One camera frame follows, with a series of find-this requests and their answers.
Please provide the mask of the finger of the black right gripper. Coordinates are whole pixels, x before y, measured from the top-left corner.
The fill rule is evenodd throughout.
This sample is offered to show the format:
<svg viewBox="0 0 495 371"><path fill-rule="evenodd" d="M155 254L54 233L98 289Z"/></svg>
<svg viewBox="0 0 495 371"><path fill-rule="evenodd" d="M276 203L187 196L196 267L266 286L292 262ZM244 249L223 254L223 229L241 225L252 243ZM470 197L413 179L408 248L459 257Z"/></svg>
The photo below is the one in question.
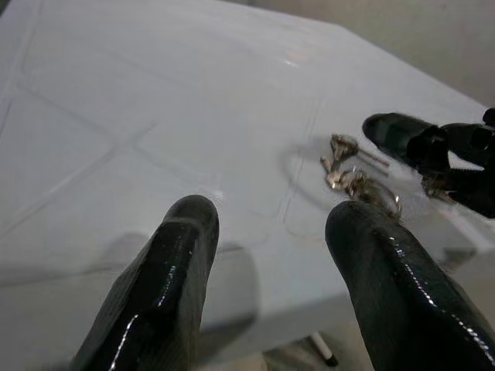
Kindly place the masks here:
<svg viewBox="0 0 495 371"><path fill-rule="evenodd" d="M440 127L446 148L481 169L453 168L426 172L422 179L429 196L446 197L472 211L494 218L494 127L488 124L446 124Z"/></svg>
<svg viewBox="0 0 495 371"><path fill-rule="evenodd" d="M437 125L405 114L388 113L369 116L362 130L384 154L417 171L449 169L448 136Z"/></svg>

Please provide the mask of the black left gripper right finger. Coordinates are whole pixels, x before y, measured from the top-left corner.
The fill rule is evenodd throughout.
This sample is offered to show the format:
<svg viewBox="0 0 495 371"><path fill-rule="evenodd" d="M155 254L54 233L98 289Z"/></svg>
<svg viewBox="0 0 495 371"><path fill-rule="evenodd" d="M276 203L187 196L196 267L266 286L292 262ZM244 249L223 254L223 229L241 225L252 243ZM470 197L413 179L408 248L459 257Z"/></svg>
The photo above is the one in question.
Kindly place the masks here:
<svg viewBox="0 0 495 371"><path fill-rule="evenodd" d="M325 240L376 370L492 370L494 331L466 292L398 221L345 201Z"/></svg>

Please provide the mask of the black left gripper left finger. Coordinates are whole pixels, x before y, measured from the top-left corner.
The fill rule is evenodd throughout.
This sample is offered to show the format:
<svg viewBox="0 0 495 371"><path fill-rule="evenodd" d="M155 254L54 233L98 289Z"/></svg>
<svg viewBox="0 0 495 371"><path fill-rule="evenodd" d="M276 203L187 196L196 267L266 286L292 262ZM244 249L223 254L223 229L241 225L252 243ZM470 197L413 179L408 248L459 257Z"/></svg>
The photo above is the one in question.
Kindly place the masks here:
<svg viewBox="0 0 495 371"><path fill-rule="evenodd" d="M111 286L73 370L191 370L219 217L206 197L176 201Z"/></svg>

